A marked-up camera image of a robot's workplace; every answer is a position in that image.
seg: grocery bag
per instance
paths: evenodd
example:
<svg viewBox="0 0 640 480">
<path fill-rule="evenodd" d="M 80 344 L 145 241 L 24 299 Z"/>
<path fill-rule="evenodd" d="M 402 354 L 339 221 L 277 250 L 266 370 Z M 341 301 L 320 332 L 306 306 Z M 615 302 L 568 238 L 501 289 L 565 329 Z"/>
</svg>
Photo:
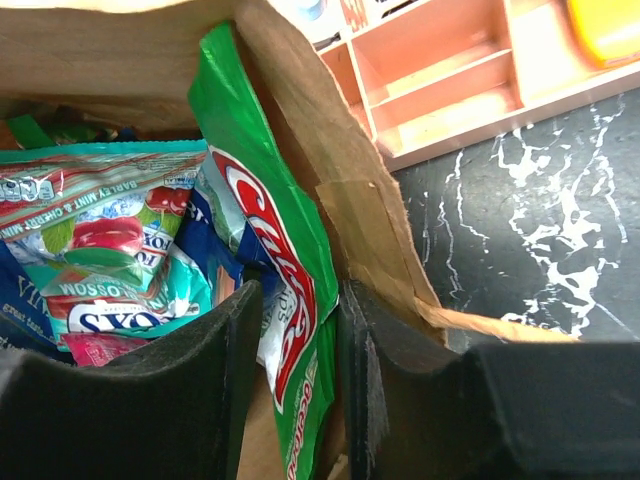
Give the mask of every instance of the grocery bag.
<svg viewBox="0 0 640 480">
<path fill-rule="evenodd" d="M 446 328 L 512 341 L 572 340 L 441 307 L 412 244 L 398 184 L 313 46 L 267 0 L 0 0 L 0 118 L 15 105 L 45 102 L 133 126 L 144 138 L 187 138 L 198 128 L 187 92 L 199 41 L 225 20 L 233 22 L 280 153 L 318 208 L 338 277 L 361 281 L 441 343 Z M 284 477 L 274 462 L 265 388 L 256 385 L 239 478 Z M 327 427 L 319 475 L 342 448 L 339 424 Z"/>
</svg>

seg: plastic wrapper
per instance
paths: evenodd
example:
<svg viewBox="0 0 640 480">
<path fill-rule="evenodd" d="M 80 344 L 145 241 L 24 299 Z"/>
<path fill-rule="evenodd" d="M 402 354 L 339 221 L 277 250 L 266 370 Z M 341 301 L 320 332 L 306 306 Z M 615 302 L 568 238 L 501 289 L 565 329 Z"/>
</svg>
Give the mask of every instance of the plastic wrapper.
<svg viewBox="0 0 640 480">
<path fill-rule="evenodd" d="M 45 298 L 59 347 L 68 332 L 153 338 L 211 308 L 208 281 L 173 248 L 203 149 L 0 152 L 0 237 Z"/>
<path fill-rule="evenodd" d="M 18 147 L 24 150 L 104 143 L 117 140 L 119 136 L 115 129 L 87 122 L 81 114 L 65 107 L 36 116 L 20 115 L 6 120 L 5 124 Z"/>
<path fill-rule="evenodd" d="M 67 333 L 62 339 L 79 367 L 103 367 L 114 358 L 148 343 L 141 338 L 106 333 Z"/>
<path fill-rule="evenodd" d="M 199 194 L 199 201 L 195 201 L 203 207 L 201 210 L 205 212 L 206 218 L 213 220 L 216 234 L 232 253 L 237 253 L 246 220 L 224 178 L 218 172 L 211 152 L 207 152 L 207 157 L 202 163 L 195 188 Z"/>
<path fill-rule="evenodd" d="M 334 398 L 338 284 L 327 234 L 298 187 L 222 24 L 201 42 L 189 100 L 212 159 L 276 269 L 284 295 L 265 315 L 264 356 L 285 474 L 313 477 L 325 414 Z"/>
</svg>

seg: yellow object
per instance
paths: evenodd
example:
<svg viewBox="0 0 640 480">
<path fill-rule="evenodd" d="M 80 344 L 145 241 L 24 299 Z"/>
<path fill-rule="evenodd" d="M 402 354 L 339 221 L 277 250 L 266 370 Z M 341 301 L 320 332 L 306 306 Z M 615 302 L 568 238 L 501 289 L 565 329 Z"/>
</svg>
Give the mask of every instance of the yellow object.
<svg viewBox="0 0 640 480">
<path fill-rule="evenodd" d="M 640 0 L 568 0 L 581 47 L 599 68 L 640 60 Z"/>
</svg>

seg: cherry mint candy bag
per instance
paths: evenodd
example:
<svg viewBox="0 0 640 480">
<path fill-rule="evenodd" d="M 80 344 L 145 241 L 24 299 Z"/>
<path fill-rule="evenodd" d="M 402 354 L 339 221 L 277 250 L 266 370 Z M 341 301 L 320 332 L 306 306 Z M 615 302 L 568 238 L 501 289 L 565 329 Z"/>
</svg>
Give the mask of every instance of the cherry mint candy bag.
<svg viewBox="0 0 640 480">
<path fill-rule="evenodd" d="M 199 141 L 0 152 L 0 237 L 45 298 L 56 341 L 157 336 L 200 313 L 191 278 L 169 282 L 197 266 L 180 249 L 165 259 L 203 158 Z"/>
<path fill-rule="evenodd" d="M 291 298 L 285 323 L 267 316 L 277 361 L 265 359 L 287 478 L 314 472 L 324 416 L 334 399 L 338 283 L 314 203 L 282 159 L 238 56 L 231 27 L 201 42 L 189 100 L 213 159 Z"/>
</svg>

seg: wooden organizer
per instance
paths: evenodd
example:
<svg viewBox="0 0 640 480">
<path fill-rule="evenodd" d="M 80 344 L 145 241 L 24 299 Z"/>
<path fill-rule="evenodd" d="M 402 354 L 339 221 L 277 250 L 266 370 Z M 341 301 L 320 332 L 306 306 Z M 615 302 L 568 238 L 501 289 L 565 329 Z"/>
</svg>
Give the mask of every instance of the wooden organizer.
<svg viewBox="0 0 640 480">
<path fill-rule="evenodd" d="M 320 56 L 392 171 L 640 87 L 588 63 L 566 0 L 424 0 Z"/>
</svg>

